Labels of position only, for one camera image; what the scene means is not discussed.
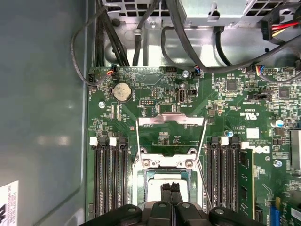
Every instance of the yellow wire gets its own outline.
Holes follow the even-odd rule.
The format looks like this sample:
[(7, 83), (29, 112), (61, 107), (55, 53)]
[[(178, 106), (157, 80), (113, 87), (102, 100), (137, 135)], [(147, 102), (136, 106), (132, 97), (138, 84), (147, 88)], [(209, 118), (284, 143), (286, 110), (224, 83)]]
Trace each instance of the yellow wire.
[(276, 32), (274, 32), (273, 33), (273, 37), (275, 37), (275, 36), (277, 36), (277, 35), (279, 35), (281, 32), (283, 32), (283, 31), (285, 31), (286, 30), (286, 28), (285, 29), (282, 29), (282, 30), (279, 30), (279, 31), (276, 31)]
[(256, 74), (257, 76), (259, 76), (259, 66), (256, 66), (255, 68), (256, 68)]

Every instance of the ram slot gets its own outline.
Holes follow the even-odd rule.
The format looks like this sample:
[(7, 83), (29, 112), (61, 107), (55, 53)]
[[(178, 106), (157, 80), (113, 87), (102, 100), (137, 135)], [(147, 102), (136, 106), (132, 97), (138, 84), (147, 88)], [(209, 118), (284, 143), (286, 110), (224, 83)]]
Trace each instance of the ram slot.
[(221, 173), (221, 188), (222, 188), (222, 206), (230, 208), (230, 147), (228, 145), (222, 146), (222, 173)]
[(217, 197), (217, 206), (222, 205), (222, 150), (221, 146), (218, 144), (216, 149), (216, 197)]
[(106, 138), (99, 138), (99, 144), (95, 149), (95, 217), (104, 214), (105, 200), (105, 156), (107, 150)]
[(230, 197), (231, 209), (238, 211), (238, 152), (239, 145), (231, 144), (230, 146)]
[(212, 204), (213, 206), (218, 206), (218, 197), (217, 197), (217, 190), (218, 190), (218, 174), (219, 172), (218, 167), (217, 167), (217, 146), (212, 145), (212, 154), (213, 154), (213, 159), (212, 159), (212, 164), (211, 164), (211, 171), (212, 171)]
[(127, 204), (127, 181), (128, 179), (128, 151), (127, 140), (123, 137), (119, 139), (119, 204)]
[(118, 208), (118, 155), (116, 147), (111, 147), (111, 190), (112, 190), (112, 210)]
[(103, 194), (103, 211), (104, 213), (107, 213), (110, 211), (110, 151), (105, 150), (104, 151), (104, 174), (103, 174), (103, 180), (104, 180), (104, 194)]
[(124, 172), (124, 176), (123, 176), (123, 199), (122, 199), (122, 203), (123, 205), (128, 203), (128, 196), (127, 196), (127, 181), (128, 181), (128, 151), (127, 149), (125, 149), (123, 151), (123, 172)]
[(210, 143), (207, 144), (207, 188), (208, 188), (208, 196), (210, 200), (212, 199), (212, 149)]

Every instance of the blue cable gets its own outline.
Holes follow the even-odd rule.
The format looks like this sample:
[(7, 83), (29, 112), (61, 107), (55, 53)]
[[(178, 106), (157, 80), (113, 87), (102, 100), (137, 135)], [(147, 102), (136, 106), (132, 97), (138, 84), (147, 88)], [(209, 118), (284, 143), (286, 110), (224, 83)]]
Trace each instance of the blue cable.
[(263, 70), (264, 70), (265, 66), (263, 65), (260, 69), (260, 74), (262, 74)]

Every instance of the gray metal panel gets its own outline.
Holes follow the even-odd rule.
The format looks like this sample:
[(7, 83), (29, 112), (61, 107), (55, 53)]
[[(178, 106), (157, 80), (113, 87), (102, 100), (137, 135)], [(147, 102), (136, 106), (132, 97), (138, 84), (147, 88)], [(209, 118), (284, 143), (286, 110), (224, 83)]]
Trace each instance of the gray metal panel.
[[(136, 26), (137, 24), (122, 23), (120, 27), (116, 28), (116, 32), (119, 35), (121, 42), (127, 49), (127, 57), (130, 63), (132, 63), (135, 51), (135, 36), (132, 31)], [(223, 65), (216, 52), (213, 30), (211, 28), (185, 29), (185, 31), (196, 53), (199, 54), (200, 59), (206, 66)], [(300, 33), (301, 32), (298, 29), (288, 29), (280, 34), (279, 38), (290, 40)], [(144, 30), (142, 42), (138, 66), (170, 66), (161, 53), (161, 29), (154, 28)], [(265, 48), (272, 50), (277, 46), (262, 40), (260, 29), (239, 28), (236, 26), (233, 28), (226, 28), (222, 33), (221, 43), (226, 57), (233, 64), (255, 58), (264, 54)], [(111, 63), (116, 63), (116, 60), (111, 60), (112, 58), (115, 59), (115, 56), (112, 54), (111, 45), (107, 37), (105, 47), (105, 63), (106, 66), (110, 66)], [(291, 48), (286, 48), (268, 58), (262, 62), (262, 64), (267, 67), (294, 66), (297, 56), (301, 51), (300, 48), (301, 46), (296, 43)], [(175, 31), (166, 32), (166, 52), (179, 64), (194, 65), (181, 46)]]
[[(1, 2), (0, 186), (19, 180), (20, 226), (83, 221), (83, 85), (69, 43), (85, 17), (82, 0)], [(85, 34), (77, 45), (83, 68)]]

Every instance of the silver cylinder capacitor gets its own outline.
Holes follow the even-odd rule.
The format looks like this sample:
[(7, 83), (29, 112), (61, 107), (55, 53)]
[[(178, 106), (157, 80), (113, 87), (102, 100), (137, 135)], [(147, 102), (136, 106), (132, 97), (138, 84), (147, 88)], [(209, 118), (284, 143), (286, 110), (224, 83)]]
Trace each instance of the silver cylinder capacitor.
[(273, 128), (283, 128), (284, 122), (281, 119), (274, 119), (271, 121), (271, 127)]

